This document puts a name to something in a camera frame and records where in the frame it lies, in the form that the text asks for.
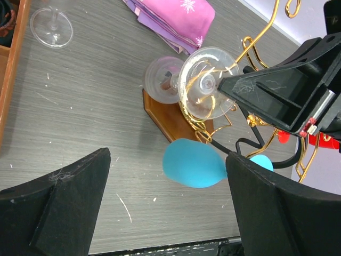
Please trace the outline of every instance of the blue balloon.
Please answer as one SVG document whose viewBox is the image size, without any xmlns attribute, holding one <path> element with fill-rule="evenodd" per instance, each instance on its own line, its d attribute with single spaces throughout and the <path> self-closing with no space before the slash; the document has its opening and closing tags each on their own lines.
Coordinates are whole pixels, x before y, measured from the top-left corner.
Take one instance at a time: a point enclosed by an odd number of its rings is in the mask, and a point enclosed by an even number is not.
<svg viewBox="0 0 341 256">
<path fill-rule="evenodd" d="M 271 160 L 265 155 L 256 155 L 250 158 L 250 160 L 261 167 L 268 169 L 269 171 L 273 172 L 273 165 Z"/>
<path fill-rule="evenodd" d="M 199 141 L 178 139 L 166 149 L 165 175 L 192 188 L 206 188 L 228 177 L 225 163 L 215 149 Z"/>
</svg>

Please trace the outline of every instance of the tabletop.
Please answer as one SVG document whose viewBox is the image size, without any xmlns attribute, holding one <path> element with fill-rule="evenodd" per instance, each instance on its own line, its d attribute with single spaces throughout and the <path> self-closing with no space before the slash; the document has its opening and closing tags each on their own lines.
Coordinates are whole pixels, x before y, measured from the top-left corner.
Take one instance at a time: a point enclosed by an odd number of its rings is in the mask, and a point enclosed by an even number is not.
<svg viewBox="0 0 341 256">
<path fill-rule="evenodd" d="M 204 46 L 237 57 L 241 39 L 254 38 L 266 22 L 236 0 L 209 2 L 216 15 Z M 41 4 L 33 0 L 30 14 Z M 0 190 L 108 147 L 111 168 L 91 253 L 239 236 L 228 181 L 193 189 L 168 180 L 161 160 L 169 142 L 143 109 L 147 65 L 165 55 L 186 56 L 139 24 L 120 0 L 79 0 L 67 15 L 75 35 L 63 49 L 41 45 L 27 25 L 0 155 Z M 271 66 L 297 45 L 271 28 L 258 49 Z M 240 111 L 228 114 L 233 126 L 216 140 L 234 148 L 239 137 L 254 139 Z M 269 137 L 272 129 L 261 132 Z M 279 161 L 294 150 L 294 140 L 275 140 L 266 154 Z M 291 168 L 278 172 L 291 176 Z"/>
</svg>

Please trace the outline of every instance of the wine glass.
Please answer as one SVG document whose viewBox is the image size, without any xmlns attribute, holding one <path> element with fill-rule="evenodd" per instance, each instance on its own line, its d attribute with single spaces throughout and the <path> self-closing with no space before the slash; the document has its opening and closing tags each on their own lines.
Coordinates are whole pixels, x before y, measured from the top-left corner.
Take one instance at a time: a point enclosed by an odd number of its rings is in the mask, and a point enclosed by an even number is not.
<svg viewBox="0 0 341 256">
<path fill-rule="evenodd" d="M 161 103 L 180 101 L 196 118 L 215 119 L 234 104 L 234 100 L 218 91 L 220 81 L 239 73 L 231 55 L 220 48 L 205 47 L 185 62 L 175 57 L 163 57 L 152 62 L 144 74 L 144 89 Z"/>
<path fill-rule="evenodd" d="M 37 10 L 31 17 L 34 37 L 50 48 L 67 46 L 74 35 L 69 18 L 63 13 L 72 8 L 76 0 L 43 0 L 48 8 Z"/>
</svg>

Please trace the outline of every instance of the folded cloth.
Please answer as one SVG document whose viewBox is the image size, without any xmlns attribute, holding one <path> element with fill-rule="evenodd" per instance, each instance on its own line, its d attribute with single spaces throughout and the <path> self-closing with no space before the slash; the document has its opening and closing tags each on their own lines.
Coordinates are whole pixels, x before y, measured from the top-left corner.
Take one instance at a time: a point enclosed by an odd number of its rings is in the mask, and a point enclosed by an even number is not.
<svg viewBox="0 0 341 256">
<path fill-rule="evenodd" d="M 138 21 L 155 31 L 176 52 L 202 46 L 215 11 L 206 0 L 123 0 Z"/>
</svg>

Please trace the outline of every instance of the purple cloth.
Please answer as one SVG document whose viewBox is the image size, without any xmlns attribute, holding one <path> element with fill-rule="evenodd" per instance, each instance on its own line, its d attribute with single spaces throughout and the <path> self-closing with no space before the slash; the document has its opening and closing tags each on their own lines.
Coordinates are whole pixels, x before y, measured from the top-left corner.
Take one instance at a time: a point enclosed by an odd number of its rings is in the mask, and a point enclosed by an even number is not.
<svg viewBox="0 0 341 256">
<path fill-rule="evenodd" d="M 138 21 L 176 52 L 191 54 L 202 45 L 215 15 L 206 0 L 123 0 Z"/>
</svg>

